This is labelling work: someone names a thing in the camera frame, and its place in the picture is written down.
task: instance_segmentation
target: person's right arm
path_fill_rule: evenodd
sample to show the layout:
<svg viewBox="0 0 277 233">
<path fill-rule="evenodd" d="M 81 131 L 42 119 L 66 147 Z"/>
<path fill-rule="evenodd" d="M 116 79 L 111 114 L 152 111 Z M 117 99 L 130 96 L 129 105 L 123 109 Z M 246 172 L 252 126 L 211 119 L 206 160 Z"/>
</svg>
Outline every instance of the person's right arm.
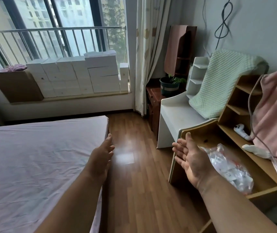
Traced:
<svg viewBox="0 0 277 233">
<path fill-rule="evenodd" d="M 173 143 L 175 160 L 196 187 L 218 233 L 277 233 L 277 226 L 223 178 L 212 166 L 205 151 L 186 134 Z"/>
</svg>

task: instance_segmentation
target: brown cardboard box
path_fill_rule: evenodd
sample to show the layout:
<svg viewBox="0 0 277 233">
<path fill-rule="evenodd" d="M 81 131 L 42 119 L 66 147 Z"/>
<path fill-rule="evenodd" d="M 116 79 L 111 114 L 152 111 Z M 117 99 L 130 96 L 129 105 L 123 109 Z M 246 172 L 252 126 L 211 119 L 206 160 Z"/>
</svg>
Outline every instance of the brown cardboard box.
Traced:
<svg viewBox="0 0 277 233">
<path fill-rule="evenodd" d="M 0 90 L 10 103 L 42 101 L 42 93 L 29 70 L 0 72 Z"/>
</svg>

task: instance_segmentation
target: white plastic bag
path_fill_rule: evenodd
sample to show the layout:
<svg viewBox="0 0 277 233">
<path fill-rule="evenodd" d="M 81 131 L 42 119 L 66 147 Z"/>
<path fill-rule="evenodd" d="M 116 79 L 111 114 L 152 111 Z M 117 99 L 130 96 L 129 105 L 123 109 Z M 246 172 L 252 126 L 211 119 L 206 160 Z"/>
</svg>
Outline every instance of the white plastic bag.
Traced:
<svg viewBox="0 0 277 233">
<path fill-rule="evenodd" d="M 244 195 L 250 194 L 253 189 L 254 181 L 247 169 L 232 153 L 222 144 L 212 149 L 201 147 L 216 169 L 216 171 L 226 178 L 238 191 Z"/>
</svg>

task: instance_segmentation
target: plant pot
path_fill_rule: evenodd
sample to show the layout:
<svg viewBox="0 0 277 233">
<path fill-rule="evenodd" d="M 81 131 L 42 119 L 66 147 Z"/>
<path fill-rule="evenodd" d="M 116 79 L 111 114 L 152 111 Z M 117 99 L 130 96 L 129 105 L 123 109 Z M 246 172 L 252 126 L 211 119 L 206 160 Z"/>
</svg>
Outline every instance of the plant pot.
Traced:
<svg viewBox="0 0 277 233">
<path fill-rule="evenodd" d="M 169 77 L 160 78 L 161 95 L 171 97 L 176 95 L 179 83 L 172 83 Z"/>
</svg>

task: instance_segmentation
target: bed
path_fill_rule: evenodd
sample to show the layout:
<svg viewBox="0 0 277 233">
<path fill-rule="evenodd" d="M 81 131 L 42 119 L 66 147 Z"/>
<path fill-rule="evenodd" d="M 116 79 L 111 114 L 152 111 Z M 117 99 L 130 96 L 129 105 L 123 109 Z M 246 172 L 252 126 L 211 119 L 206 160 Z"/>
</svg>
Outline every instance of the bed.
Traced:
<svg viewBox="0 0 277 233">
<path fill-rule="evenodd" d="M 0 127 L 0 232 L 34 232 L 107 132 L 106 116 Z M 101 208 L 102 192 L 92 233 Z"/>
</svg>

